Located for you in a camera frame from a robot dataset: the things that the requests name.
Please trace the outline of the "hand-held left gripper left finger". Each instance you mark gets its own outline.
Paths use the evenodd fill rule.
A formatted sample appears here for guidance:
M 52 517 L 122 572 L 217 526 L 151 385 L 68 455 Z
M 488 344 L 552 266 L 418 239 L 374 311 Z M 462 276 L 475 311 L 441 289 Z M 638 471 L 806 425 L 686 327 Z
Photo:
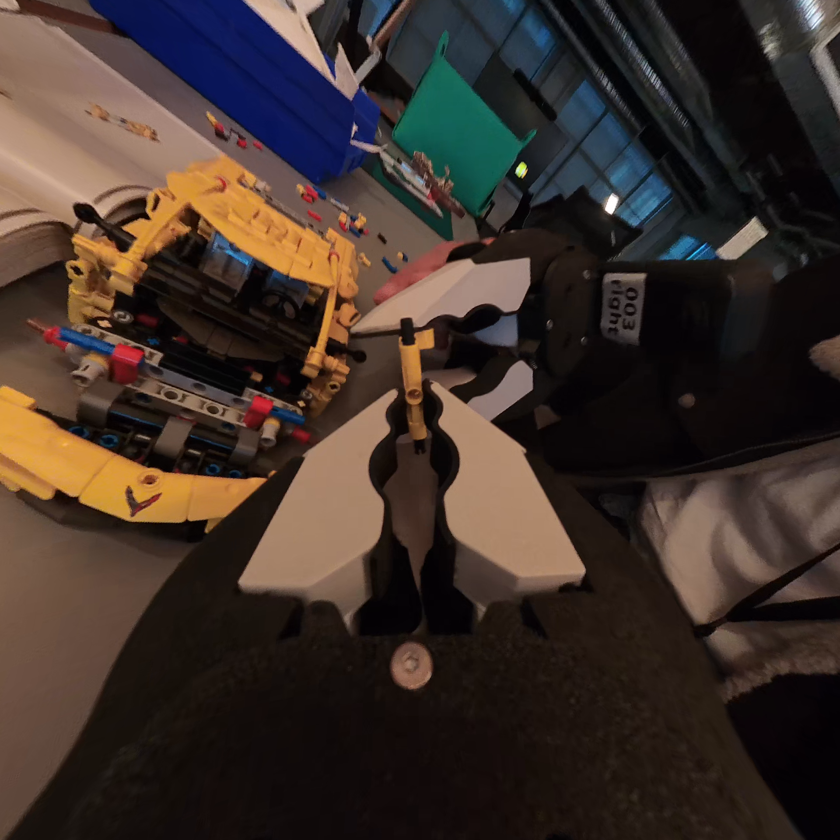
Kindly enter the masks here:
M 238 579 L 248 594 L 329 602 L 363 634 L 408 631 L 408 551 L 385 485 L 405 399 L 390 390 L 304 456 Z

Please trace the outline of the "person's right hand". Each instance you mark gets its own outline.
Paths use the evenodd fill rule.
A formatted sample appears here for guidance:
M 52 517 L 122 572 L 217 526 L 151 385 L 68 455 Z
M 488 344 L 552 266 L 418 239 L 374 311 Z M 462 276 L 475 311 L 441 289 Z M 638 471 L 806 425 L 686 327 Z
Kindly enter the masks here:
M 394 295 L 440 270 L 449 261 L 465 259 L 477 254 L 484 247 L 494 242 L 495 239 L 496 237 L 487 237 L 470 241 L 448 241 L 436 245 L 423 256 L 405 263 L 403 268 L 391 275 L 387 282 L 374 294 L 374 305 L 382 305 L 385 301 L 393 298 Z

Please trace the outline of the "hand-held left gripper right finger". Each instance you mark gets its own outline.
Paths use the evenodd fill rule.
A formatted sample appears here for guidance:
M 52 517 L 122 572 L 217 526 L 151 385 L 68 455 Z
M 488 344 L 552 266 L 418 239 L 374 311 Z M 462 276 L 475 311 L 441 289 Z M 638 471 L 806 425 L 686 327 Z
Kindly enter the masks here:
M 437 478 L 428 631 L 468 634 L 495 603 L 578 587 L 585 566 L 523 447 L 440 384 L 423 392 Z

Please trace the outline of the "thin black axle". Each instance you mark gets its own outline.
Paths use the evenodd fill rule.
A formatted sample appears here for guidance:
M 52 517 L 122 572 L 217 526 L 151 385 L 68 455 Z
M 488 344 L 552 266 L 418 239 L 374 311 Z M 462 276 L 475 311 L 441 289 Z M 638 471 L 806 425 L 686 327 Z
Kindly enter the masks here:
M 448 322 L 441 318 L 433 319 L 427 324 L 420 324 L 418 322 L 415 322 L 414 320 L 411 320 L 410 318 L 407 318 L 402 319 L 393 327 L 379 327 L 366 330 L 362 330 L 360 329 L 360 327 L 361 324 L 359 323 L 350 331 L 350 338 L 352 340 L 405 338 L 408 335 L 408 333 L 411 333 L 412 335 L 419 335 L 420 333 L 430 331 L 432 333 L 433 346 L 435 346 L 436 343 L 446 344 L 448 342 L 449 335 L 452 331 Z

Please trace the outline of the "white shirt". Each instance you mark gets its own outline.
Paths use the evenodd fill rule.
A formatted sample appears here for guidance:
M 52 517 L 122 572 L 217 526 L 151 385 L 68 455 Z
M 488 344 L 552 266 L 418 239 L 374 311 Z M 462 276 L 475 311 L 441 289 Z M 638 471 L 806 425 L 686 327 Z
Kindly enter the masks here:
M 644 542 L 732 700 L 838 678 L 838 443 L 650 482 Z

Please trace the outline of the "yellow connector brick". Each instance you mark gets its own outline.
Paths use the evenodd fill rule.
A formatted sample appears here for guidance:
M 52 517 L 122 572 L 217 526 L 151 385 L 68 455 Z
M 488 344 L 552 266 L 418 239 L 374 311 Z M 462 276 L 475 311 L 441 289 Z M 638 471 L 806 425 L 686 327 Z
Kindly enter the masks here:
M 435 346 L 433 329 L 416 331 L 411 318 L 400 321 L 398 347 L 402 366 L 402 381 L 406 402 L 406 421 L 414 452 L 425 452 L 427 428 L 424 414 L 422 352 Z

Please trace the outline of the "person's right forearm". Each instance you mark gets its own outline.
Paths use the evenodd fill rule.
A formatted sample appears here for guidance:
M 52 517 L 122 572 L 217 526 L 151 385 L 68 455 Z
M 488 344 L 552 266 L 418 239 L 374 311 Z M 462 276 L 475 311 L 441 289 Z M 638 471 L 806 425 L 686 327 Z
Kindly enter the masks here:
M 549 399 L 559 417 L 541 428 L 546 461 L 575 474 L 635 475 L 704 459 L 669 401 L 667 380 L 644 364 L 621 380 L 581 378 Z

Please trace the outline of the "grey desk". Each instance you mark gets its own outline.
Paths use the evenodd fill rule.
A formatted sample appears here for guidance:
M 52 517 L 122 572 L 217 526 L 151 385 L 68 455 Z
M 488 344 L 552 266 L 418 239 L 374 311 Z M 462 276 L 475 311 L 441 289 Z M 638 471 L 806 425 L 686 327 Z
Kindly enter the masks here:
M 227 114 L 194 92 L 141 47 L 118 35 L 46 22 L 50 33 L 78 43 L 128 79 L 162 107 L 212 139 L 205 112 L 223 122 Z M 295 184 L 303 179 L 268 150 L 230 150 L 272 187 L 289 207 L 302 207 Z M 382 257 L 405 251 L 412 263 L 450 243 L 421 223 L 364 171 L 356 171 L 327 192 L 360 209 L 371 235 L 361 250 L 371 259 L 362 267 L 357 307 L 367 312 L 374 295 L 393 279 Z M 29 396 L 38 405 L 72 414 L 74 388 L 55 350 L 25 326 L 28 318 L 50 324 L 67 313 L 67 277 L 50 268 L 2 289 L 2 385 Z M 350 376 L 340 393 L 313 425 L 330 434 L 389 387 L 400 384 L 394 339 L 362 342 L 366 363 Z M 410 551 L 415 580 L 432 542 L 431 511 L 412 522 L 407 494 L 432 486 L 428 455 L 415 456 L 400 444 L 400 467 L 386 486 L 395 506 L 397 536 Z M 10 833 L 73 746 L 95 705 L 103 682 L 147 605 L 191 546 L 153 528 L 106 524 L 77 530 L 32 509 L 2 488 L 2 837 Z

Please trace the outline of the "green cutting mat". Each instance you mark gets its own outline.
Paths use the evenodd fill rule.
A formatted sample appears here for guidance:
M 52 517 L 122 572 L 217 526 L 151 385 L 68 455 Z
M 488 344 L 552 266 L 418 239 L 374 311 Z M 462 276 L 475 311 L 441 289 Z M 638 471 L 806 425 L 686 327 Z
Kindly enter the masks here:
M 395 157 L 389 153 L 369 154 L 363 163 L 371 175 L 399 204 L 423 221 L 442 239 L 454 240 L 451 202 L 423 169 L 416 156 Z

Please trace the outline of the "yellow toy brick car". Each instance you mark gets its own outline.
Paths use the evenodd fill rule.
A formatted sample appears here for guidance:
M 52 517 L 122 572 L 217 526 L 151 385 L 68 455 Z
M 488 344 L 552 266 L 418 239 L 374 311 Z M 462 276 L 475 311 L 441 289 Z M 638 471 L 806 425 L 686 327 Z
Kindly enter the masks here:
M 29 504 L 209 532 L 313 443 L 342 390 L 364 257 L 227 156 L 166 177 L 113 222 L 76 203 L 67 324 L 28 326 L 73 361 L 75 414 L 2 387 L 2 487 Z

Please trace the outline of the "dark wall screen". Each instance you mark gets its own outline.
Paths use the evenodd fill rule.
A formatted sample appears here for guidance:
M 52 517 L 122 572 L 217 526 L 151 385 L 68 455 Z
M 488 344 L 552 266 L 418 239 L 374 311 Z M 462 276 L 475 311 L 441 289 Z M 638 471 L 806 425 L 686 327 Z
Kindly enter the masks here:
M 557 125 L 557 112 L 520 69 L 511 69 L 498 54 L 485 64 L 473 86 L 486 105 L 525 145 L 507 178 L 532 187 L 570 145 Z

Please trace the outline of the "crumpled white paper wrappers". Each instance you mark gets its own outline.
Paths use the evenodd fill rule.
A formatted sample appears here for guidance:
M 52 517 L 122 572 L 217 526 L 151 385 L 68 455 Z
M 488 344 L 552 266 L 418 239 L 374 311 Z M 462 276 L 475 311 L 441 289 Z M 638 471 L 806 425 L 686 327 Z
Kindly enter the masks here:
M 333 12 L 341 18 L 342 2 L 253 1 L 247 4 L 280 38 L 283 45 L 290 47 L 307 67 L 314 69 L 331 88 L 342 94 L 348 101 L 351 101 L 360 91 L 364 76 L 375 67 L 382 56 L 379 49 L 374 48 L 373 56 L 367 59 L 359 70 L 353 70 L 344 47 L 339 45 L 333 61 L 333 69 L 329 68 L 327 57 L 322 51 L 309 18 L 322 7 L 331 7 Z

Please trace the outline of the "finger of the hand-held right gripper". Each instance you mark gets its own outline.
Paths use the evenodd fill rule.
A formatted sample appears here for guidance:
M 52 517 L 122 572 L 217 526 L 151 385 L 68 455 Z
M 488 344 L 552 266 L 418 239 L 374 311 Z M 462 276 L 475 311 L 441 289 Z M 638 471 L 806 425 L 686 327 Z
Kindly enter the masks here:
M 533 370 L 523 360 L 490 359 L 480 371 L 460 365 L 429 371 L 427 378 L 488 421 L 496 421 L 533 389 Z
M 464 322 L 482 312 L 508 316 L 520 309 L 530 286 L 530 258 L 484 264 L 461 259 L 376 306 L 353 327 L 359 323 L 362 330 L 393 327 L 406 318 L 420 324 L 433 319 Z

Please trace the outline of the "white instruction booklet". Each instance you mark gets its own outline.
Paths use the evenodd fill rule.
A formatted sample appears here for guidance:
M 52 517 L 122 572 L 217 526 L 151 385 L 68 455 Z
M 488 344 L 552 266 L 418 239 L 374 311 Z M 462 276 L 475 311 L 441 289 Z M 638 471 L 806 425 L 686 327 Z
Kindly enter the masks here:
M 113 224 L 221 151 L 61 29 L 1 20 L 1 286 L 74 255 L 89 204 Z

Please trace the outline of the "small wooden model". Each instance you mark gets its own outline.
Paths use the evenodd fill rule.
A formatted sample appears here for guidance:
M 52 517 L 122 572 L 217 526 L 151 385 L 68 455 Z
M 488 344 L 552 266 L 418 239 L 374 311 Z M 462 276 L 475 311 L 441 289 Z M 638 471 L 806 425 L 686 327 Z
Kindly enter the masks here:
M 466 216 L 466 209 L 453 194 L 454 183 L 449 177 L 448 166 L 444 167 L 443 175 L 437 175 L 431 160 L 421 151 L 413 153 L 411 166 L 436 205 L 458 218 Z

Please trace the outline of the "blue plastic bin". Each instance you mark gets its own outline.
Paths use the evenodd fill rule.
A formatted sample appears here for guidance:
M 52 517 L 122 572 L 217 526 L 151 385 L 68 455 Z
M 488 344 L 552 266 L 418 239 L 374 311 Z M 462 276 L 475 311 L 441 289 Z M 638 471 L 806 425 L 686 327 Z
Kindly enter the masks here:
M 347 174 L 380 151 L 380 110 L 362 87 L 348 101 L 247 2 L 90 6 L 312 182 Z

